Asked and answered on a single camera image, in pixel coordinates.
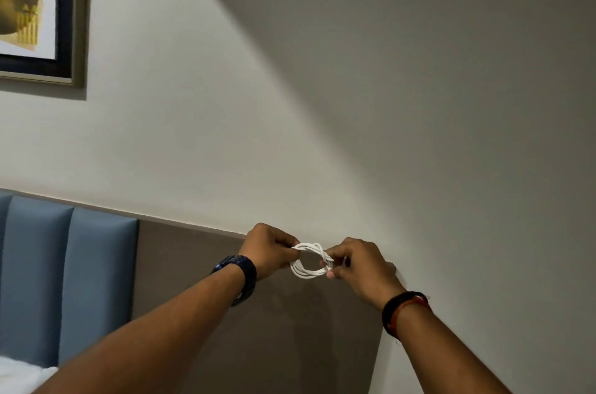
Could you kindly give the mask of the person's right forearm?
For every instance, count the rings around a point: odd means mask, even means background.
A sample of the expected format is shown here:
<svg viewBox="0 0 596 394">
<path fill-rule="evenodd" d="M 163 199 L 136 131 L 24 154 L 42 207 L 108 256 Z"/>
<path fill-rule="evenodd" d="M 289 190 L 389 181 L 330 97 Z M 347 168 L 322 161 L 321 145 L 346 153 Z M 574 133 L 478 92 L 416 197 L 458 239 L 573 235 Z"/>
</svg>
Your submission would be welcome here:
<svg viewBox="0 0 596 394">
<path fill-rule="evenodd" d="M 512 394 L 429 307 L 409 303 L 393 323 L 423 394 Z"/>
</svg>

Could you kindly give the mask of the framed wall picture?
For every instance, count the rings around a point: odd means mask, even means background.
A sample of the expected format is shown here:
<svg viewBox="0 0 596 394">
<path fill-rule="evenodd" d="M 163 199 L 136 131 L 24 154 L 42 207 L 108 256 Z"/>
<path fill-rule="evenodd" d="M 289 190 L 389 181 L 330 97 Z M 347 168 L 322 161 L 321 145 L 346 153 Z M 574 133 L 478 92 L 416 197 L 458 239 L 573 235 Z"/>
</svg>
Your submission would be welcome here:
<svg viewBox="0 0 596 394">
<path fill-rule="evenodd" d="M 86 87 L 89 0 L 0 0 L 0 80 Z"/>
</svg>

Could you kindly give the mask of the person's right hand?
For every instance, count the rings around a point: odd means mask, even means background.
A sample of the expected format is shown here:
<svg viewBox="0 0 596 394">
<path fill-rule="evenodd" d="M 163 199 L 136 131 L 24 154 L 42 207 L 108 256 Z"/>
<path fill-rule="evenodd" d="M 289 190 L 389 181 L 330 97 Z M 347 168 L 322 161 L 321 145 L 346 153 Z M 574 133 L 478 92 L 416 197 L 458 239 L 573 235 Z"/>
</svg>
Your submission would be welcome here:
<svg viewBox="0 0 596 394">
<path fill-rule="evenodd" d="M 361 300 L 379 311 L 389 300 L 406 292 L 396 267 L 384 259 L 373 242 L 348 237 L 326 249 L 326 253 L 333 258 L 333 268 L 350 268 L 350 281 L 345 282 Z"/>
</svg>

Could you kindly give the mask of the person's left forearm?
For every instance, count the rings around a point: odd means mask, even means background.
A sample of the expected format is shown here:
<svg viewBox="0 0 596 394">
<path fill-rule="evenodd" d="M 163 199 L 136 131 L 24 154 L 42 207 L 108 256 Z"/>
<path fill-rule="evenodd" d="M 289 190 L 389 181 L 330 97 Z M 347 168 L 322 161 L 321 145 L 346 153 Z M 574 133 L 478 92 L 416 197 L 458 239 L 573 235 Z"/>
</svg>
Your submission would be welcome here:
<svg viewBox="0 0 596 394">
<path fill-rule="evenodd" d="M 228 265 L 109 334 L 33 394 L 175 392 L 244 286 Z"/>
</svg>

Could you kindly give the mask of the brown headboard panel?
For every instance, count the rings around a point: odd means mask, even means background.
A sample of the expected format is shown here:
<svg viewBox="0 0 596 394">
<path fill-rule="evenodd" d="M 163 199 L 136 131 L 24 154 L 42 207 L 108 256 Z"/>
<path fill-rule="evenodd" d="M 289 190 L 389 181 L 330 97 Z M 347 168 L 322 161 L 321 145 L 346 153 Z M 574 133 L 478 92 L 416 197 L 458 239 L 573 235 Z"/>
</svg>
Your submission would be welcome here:
<svg viewBox="0 0 596 394">
<path fill-rule="evenodd" d="M 132 316 L 207 276 L 241 234 L 141 220 Z M 383 335 L 380 313 L 341 281 L 289 269 L 229 310 L 180 394 L 368 394 Z"/>
</svg>

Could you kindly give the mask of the person's left hand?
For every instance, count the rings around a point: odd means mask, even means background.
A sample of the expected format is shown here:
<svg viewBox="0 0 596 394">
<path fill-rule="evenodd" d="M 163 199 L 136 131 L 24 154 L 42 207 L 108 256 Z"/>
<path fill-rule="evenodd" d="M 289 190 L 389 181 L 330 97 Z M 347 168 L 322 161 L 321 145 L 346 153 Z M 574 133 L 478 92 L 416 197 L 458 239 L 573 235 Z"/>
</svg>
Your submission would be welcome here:
<svg viewBox="0 0 596 394">
<path fill-rule="evenodd" d="M 258 223 L 245 238 L 238 256 L 248 258 L 256 268 L 257 281 L 271 276 L 277 270 L 289 268 L 289 265 L 275 266 L 272 258 L 273 233 L 287 233 L 274 226 Z"/>
</svg>

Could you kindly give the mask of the blue padded headboard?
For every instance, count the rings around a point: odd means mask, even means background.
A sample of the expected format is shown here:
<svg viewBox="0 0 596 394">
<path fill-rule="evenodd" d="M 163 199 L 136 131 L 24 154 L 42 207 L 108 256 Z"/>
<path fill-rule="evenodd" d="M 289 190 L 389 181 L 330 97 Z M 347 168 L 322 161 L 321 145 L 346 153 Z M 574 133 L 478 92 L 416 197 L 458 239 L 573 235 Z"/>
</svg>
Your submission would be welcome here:
<svg viewBox="0 0 596 394">
<path fill-rule="evenodd" d="M 0 356 L 59 367 L 129 323 L 138 231 L 0 190 Z"/>
</svg>

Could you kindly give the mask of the white bed sheet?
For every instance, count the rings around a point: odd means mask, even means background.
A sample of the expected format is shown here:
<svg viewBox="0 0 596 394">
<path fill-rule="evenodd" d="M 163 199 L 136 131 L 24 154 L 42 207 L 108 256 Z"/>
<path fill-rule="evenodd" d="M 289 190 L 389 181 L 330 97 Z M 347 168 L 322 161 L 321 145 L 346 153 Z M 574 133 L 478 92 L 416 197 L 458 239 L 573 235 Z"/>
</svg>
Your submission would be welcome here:
<svg viewBox="0 0 596 394">
<path fill-rule="evenodd" d="M 32 394 L 57 371 L 0 356 L 0 394 Z"/>
</svg>

